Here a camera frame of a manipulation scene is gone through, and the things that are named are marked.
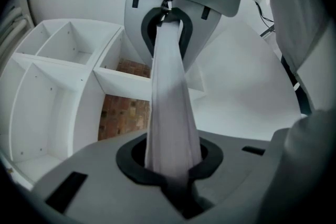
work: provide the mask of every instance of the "white shelf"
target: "white shelf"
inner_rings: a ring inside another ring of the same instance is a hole
[[[0,147],[21,185],[98,140],[105,93],[92,70],[120,27],[43,21],[12,54],[0,76]]]
[[[112,38],[99,58],[94,68],[96,77],[106,94],[150,101],[152,96],[151,79],[116,71],[121,58],[129,59],[125,42],[122,28]],[[198,89],[189,89],[189,94],[191,100],[205,95],[203,91]]]
[[[64,20],[46,20],[41,22],[22,40],[15,52],[35,55],[43,44],[65,23],[66,21]]]
[[[56,60],[95,64],[120,26],[91,20],[71,20],[63,25],[37,52]]]

